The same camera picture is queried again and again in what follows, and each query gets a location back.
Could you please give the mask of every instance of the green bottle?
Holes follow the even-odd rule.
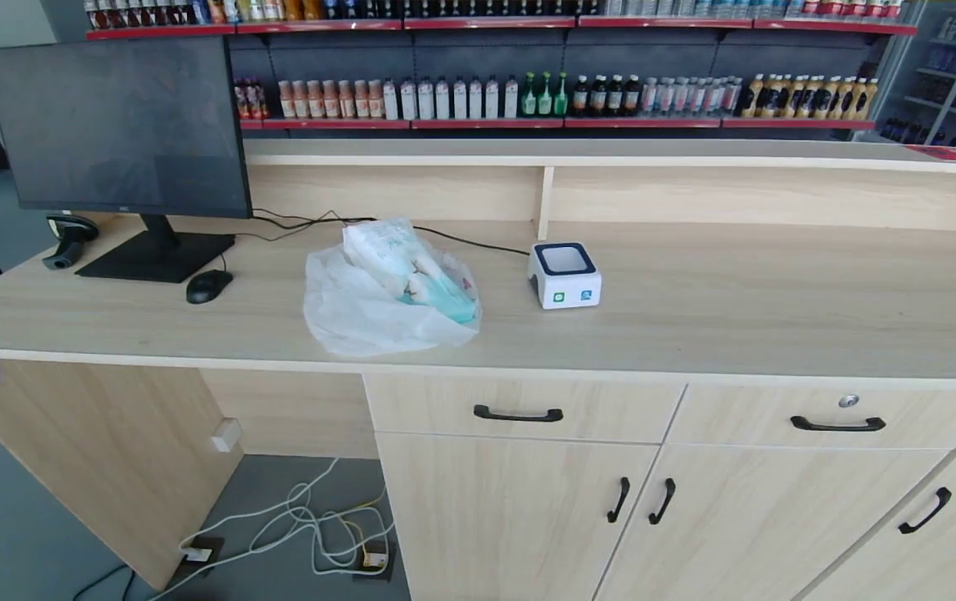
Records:
[[[559,72],[559,91],[555,93],[553,106],[555,117],[565,117],[566,115],[566,72]]]
[[[541,83],[541,95],[538,96],[538,114],[548,117],[551,114],[551,73],[544,72],[544,81]]]
[[[534,73],[526,73],[523,84],[523,117],[533,117],[538,111],[538,98],[534,95]]]

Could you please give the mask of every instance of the drawer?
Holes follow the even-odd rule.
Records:
[[[364,376],[379,432],[661,442],[681,386]]]
[[[956,391],[690,385],[667,442],[951,449]]]
[[[377,457],[362,376],[229,369],[200,374],[221,414],[240,422],[245,453]]]

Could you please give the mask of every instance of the white bottle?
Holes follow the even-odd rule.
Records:
[[[660,81],[655,77],[645,79],[645,87],[641,91],[641,114],[643,117],[652,117],[656,110],[656,100],[660,95]]]
[[[392,78],[385,80],[385,87],[382,87],[382,97],[385,99],[385,120],[395,121],[400,118],[400,110],[397,109],[397,85],[392,82]]]
[[[434,93],[437,96],[437,119],[450,119],[452,117],[452,98],[448,81],[444,80],[443,77],[437,80],[437,88]]]
[[[471,119],[480,119],[481,118],[481,92],[484,85],[481,84],[481,79],[478,79],[477,76],[474,79],[470,80],[470,118]]]
[[[722,106],[719,113],[733,115],[737,108],[737,99],[741,96],[741,77],[731,77],[726,83],[726,91],[722,94]]]
[[[700,79],[694,85],[692,91],[692,104],[689,105],[689,114],[699,115],[703,113],[704,99],[707,98],[707,79]]]
[[[938,39],[945,39],[948,36],[948,28],[952,27],[953,17],[946,17],[942,22],[942,29],[938,31]]]
[[[667,117],[672,110],[675,110],[676,89],[674,79],[670,77],[660,79],[660,91],[656,94],[656,110],[660,111],[660,117]]]
[[[414,121],[417,117],[417,108],[414,106],[414,82],[409,77],[400,84],[400,104],[404,121]]]
[[[947,40],[950,41],[950,42],[954,42],[954,41],[955,41],[955,39],[956,39],[956,17],[953,17],[953,18],[952,18],[952,23],[950,24],[950,26],[948,26],[948,31],[946,32],[946,34],[944,34],[944,36],[942,37],[942,39],[947,39]]]
[[[518,83],[514,75],[509,75],[508,82],[503,85],[503,117],[518,117]]]
[[[692,113],[692,102],[694,102],[694,99],[696,98],[696,87],[698,87],[696,77],[690,77],[688,84],[686,85],[685,106],[680,108],[675,106],[676,109],[679,109],[679,114]]]
[[[432,81],[425,78],[417,83],[417,117],[432,119]]]
[[[452,95],[455,98],[455,119],[467,118],[467,84],[462,77],[455,78]]]
[[[707,89],[707,102],[704,103],[704,115],[714,117],[719,114],[719,107],[722,106],[722,96],[726,95],[726,77],[721,77],[713,81]]]
[[[671,114],[681,114],[685,110],[686,100],[689,98],[689,80],[679,77],[675,80],[675,102],[671,106]]]
[[[485,118],[497,119],[500,117],[500,83],[496,76],[489,77],[485,84]]]

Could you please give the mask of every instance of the white square device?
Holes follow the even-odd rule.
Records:
[[[545,309],[595,307],[600,303],[600,271],[580,242],[534,244],[530,284]]]

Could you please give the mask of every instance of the gray floor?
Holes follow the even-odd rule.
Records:
[[[13,180],[0,172],[0,266],[7,270],[53,243],[43,214],[17,209]],[[245,457],[223,491],[208,523],[232,513],[248,513],[283,501],[288,488],[309,480],[329,460],[303,457]],[[340,461],[314,491],[317,513],[370,501],[382,490],[375,461]],[[387,516],[387,501],[379,503]],[[374,522],[358,518],[367,532]],[[264,518],[232,522],[221,529],[225,556],[244,551]],[[328,543],[339,543],[340,529],[330,529]],[[252,601],[310,598],[320,601],[408,601],[402,565],[392,582],[353,583],[346,575],[315,577],[310,570],[309,533],[265,554],[247,557],[197,578],[169,595],[171,601]],[[59,601],[119,564],[118,557],[55,501],[39,482],[0,446],[0,600]],[[82,601],[115,601],[125,584],[116,574]],[[143,600],[153,591],[140,579],[129,600]]]

